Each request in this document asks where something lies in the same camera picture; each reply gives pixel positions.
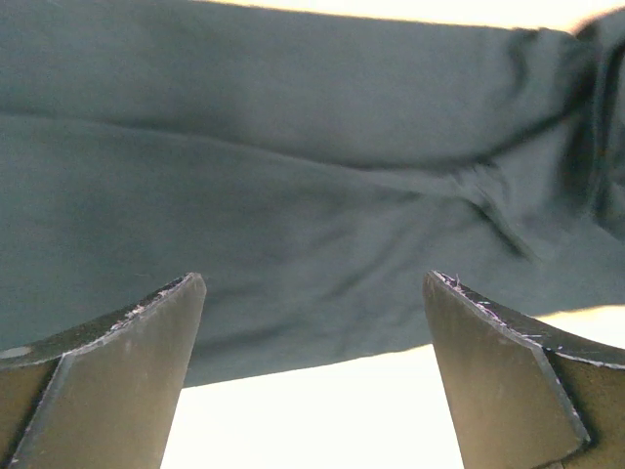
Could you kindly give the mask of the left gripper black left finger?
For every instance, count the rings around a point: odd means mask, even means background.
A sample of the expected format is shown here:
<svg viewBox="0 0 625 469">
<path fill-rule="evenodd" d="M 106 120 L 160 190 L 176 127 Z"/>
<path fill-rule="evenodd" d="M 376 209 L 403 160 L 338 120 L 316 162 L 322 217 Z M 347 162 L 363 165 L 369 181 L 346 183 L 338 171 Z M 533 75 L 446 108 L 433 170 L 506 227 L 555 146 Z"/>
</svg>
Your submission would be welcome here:
<svg viewBox="0 0 625 469">
<path fill-rule="evenodd" d="M 1 353 L 4 468 L 157 468 L 206 285 L 179 277 L 130 305 Z"/>
</svg>

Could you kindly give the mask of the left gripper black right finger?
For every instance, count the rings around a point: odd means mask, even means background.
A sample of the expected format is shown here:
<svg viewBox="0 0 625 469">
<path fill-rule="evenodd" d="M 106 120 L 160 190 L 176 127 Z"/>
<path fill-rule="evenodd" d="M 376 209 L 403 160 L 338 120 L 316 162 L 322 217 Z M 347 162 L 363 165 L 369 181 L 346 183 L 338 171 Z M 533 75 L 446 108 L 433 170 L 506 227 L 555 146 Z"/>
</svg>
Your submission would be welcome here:
<svg viewBox="0 0 625 469">
<path fill-rule="evenodd" d="M 423 296 L 464 467 L 623 467 L 623 349 L 436 271 Z"/>
</svg>

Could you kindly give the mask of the black t shirt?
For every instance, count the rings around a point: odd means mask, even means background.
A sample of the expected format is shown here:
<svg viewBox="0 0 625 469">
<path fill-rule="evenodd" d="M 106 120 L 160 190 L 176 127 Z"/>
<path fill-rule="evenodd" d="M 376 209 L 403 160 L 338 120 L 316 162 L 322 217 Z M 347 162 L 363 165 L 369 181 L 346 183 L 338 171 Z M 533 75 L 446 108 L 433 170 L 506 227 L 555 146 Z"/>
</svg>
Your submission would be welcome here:
<svg viewBox="0 0 625 469">
<path fill-rule="evenodd" d="M 430 341 L 436 270 L 624 300 L 624 15 L 577 34 L 1 5 L 1 345 L 207 285 L 189 386 Z"/>
</svg>

